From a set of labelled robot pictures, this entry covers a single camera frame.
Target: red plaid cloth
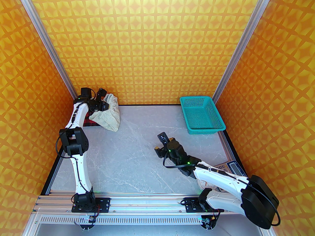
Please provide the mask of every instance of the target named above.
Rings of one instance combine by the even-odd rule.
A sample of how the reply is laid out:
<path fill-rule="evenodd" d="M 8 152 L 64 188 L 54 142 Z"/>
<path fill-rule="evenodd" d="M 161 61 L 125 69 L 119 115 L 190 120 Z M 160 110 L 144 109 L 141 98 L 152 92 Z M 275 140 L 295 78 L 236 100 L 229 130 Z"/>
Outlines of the red plaid cloth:
<path fill-rule="evenodd" d="M 90 126 L 100 126 L 96 122 L 89 119 L 89 116 L 91 115 L 90 111 L 85 116 L 83 127 L 90 127 Z"/>

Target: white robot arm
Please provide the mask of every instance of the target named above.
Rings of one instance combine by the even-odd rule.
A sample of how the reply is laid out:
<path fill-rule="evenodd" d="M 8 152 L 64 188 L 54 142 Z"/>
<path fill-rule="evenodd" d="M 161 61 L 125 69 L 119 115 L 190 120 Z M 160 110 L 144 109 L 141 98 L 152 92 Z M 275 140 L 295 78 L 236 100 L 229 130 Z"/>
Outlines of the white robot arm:
<path fill-rule="evenodd" d="M 106 90 L 100 88 L 92 99 L 90 88 L 81 88 L 81 95 L 73 101 L 73 112 L 70 121 L 64 129 L 60 129 L 59 138 L 62 141 L 62 148 L 70 158 L 76 181 L 76 192 L 73 195 L 72 212 L 94 212 L 96 209 L 95 195 L 91 185 L 86 164 L 85 152 L 89 148 L 89 141 L 83 132 L 84 119 L 88 111 L 105 111 L 109 105 L 101 100 L 106 96 Z"/>
<path fill-rule="evenodd" d="M 215 168 L 199 158 L 187 155 L 183 147 L 175 138 L 168 138 L 163 132 L 158 135 L 164 147 L 155 147 L 159 158 L 169 158 L 175 165 L 166 168 L 178 168 L 184 175 L 190 176 L 198 181 L 213 184 L 227 192 L 218 192 L 211 188 L 205 188 L 200 194 L 194 206 L 199 206 L 204 212 L 211 209 L 224 209 L 243 214 L 255 225 L 269 229 L 280 224 L 277 212 L 278 199 L 268 188 L 265 182 L 258 176 L 251 178 L 230 174 Z M 275 213 L 278 223 L 272 224 Z"/>

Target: black bracket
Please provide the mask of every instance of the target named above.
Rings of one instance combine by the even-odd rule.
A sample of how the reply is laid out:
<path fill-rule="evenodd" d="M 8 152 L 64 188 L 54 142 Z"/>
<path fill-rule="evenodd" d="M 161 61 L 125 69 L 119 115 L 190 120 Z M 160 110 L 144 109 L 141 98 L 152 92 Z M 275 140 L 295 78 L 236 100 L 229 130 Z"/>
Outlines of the black bracket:
<path fill-rule="evenodd" d="M 109 212 L 110 198 L 95 198 L 95 202 L 99 205 L 99 213 Z"/>
<path fill-rule="evenodd" d="M 185 206 L 187 213 L 197 213 L 197 212 L 224 212 L 223 209 L 213 209 L 209 207 L 206 210 L 200 206 L 198 198 L 184 198 L 181 202 L 181 205 Z"/>
<path fill-rule="evenodd" d="M 205 188 L 198 198 L 184 198 L 180 204 L 185 206 L 187 213 L 196 212 L 224 212 L 223 209 L 213 209 L 207 203 L 207 195 L 211 192 L 211 188 Z"/>
<path fill-rule="evenodd" d="M 62 147 L 69 156 L 83 155 L 89 148 L 89 140 L 81 127 L 60 129 L 59 136 Z"/>
<path fill-rule="evenodd" d="M 96 202 L 95 195 L 93 192 L 93 188 L 90 192 L 86 192 L 83 194 L 75 193 L 73 195 L 73 202 L 71 212 L 95 212 L 96 210 Z"/>
<path fill-rule="evenodd" d="M 99 213 L 108 213 L 110 207 L 110 198 L 95 198 L 96 207 L 99 205 Z M 71 212 L 86 212 L 82 210 L 80 205 L 73 204 Z"/>

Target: floor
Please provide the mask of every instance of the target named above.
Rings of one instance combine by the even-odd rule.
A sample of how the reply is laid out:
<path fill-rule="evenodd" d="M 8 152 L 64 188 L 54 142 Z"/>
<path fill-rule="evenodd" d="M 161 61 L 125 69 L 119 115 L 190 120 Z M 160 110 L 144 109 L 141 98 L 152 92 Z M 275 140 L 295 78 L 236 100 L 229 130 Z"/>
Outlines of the floor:
<path fill-rule="evenodd" d="M 117 132 L 84 127 L 90 181 L 95 192 L 200 193 L 195 179 L 167 169 L 154 151 L 157 135 L 175 137 L 187 154 L 211 165 L 227 161 L 217 134 L 189 135 L 181 106 L 120 106 Z M 75 189 L 73 168 L 64 159 L 52 190 Z"/>

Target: yellow star pattern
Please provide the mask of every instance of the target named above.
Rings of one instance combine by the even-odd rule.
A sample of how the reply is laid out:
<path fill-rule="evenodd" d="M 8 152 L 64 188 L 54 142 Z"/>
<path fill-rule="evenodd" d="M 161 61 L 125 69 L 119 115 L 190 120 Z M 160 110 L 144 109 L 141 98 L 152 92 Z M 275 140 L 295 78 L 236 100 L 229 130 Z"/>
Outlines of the yellow star pattern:
<path fill-rule="evenodd" d="M 212 96 L 257 0 L 33 0 L 77 92 Z"/>
<path fill-rule="evenodd" d="M 280 200 L 279 236 L 315 235 L 315 0 L 271 0 L 217 103 L 245 168 Z"/>
<path fill-rule="evenodd" d="M 0 234 L 21 235 L 72 98 L 20 0 L 0 0 Z"/>

